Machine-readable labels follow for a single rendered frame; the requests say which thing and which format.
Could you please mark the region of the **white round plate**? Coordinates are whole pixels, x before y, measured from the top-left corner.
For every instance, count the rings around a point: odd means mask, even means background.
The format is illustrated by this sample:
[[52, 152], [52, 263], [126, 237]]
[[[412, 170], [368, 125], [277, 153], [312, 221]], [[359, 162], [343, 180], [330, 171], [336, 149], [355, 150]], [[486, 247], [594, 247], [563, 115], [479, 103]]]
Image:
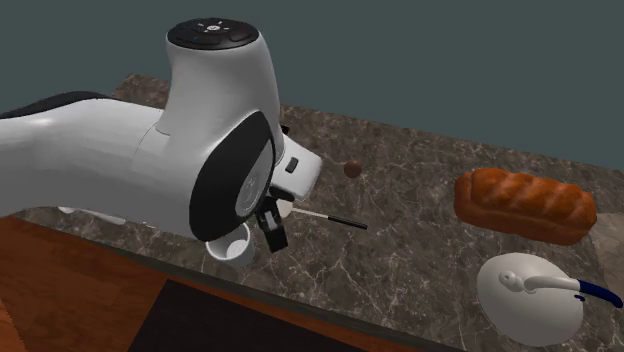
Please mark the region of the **white round plate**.
[[499, 274], [512, 271], [522, 278], [570, 278], [550, 261], [531, 254], [507, 253], [487, 260], [477, 276], [478, 299], [489, 321], [510, 339], [533, 347], [560, 344], [575, 335], [583, 320], [580, 292], [538, 289], [513, 292]]

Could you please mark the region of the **white cup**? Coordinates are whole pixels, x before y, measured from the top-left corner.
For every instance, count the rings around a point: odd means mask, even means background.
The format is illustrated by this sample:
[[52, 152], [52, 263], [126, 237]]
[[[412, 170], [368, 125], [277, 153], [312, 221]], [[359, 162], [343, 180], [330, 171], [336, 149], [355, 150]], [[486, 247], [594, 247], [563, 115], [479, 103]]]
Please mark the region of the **white cup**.
[[255, 243], [246, 223], [219, 239], [207, 241], [205, 247], [215, 260], [235, 268], [249, 265], [255, 256]]

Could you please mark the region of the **brown bread loaf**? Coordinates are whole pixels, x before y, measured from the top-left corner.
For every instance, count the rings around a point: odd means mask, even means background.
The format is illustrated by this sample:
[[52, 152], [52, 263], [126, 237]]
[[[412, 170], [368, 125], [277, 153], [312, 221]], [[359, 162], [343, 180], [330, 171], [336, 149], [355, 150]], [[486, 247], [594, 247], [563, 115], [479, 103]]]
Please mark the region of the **brown bread loaf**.
[[460, 176], [454, 210], [476, 227], [563, 246], [580, 242], [597, 222], [595, 201], [579, 186], [498, 168]]

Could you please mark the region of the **white blue-handled pizza cutter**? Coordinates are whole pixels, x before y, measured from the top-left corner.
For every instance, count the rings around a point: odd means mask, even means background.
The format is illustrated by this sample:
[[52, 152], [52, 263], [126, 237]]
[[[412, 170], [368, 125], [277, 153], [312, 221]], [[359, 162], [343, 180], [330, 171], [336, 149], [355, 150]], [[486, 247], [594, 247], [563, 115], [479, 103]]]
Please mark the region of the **white blue-handled pizza cutter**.
[[503, 271], [499, 274], [499, 281], [513, 292], [523, 291], [534, 294], [538, 289], [563, 289], [602, 299], [618, 309], [624, 308], [624, 301], [617, 294], [602, 286], [583, 280], [553, 276], [522, 278], [512, 271]]

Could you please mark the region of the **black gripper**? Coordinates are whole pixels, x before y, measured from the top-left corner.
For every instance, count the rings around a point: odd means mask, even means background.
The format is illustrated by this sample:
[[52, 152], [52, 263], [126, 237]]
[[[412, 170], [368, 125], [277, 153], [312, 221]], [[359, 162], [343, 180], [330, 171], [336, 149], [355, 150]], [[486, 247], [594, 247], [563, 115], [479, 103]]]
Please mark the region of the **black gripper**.
[[270, 186], [267, 197], [264, 198], [255, 213], [271, 253], [280, 251], [288, 246], [286, 232], [277, 207], [278, 200], [294, 202], [295, 196], [279, 187]]

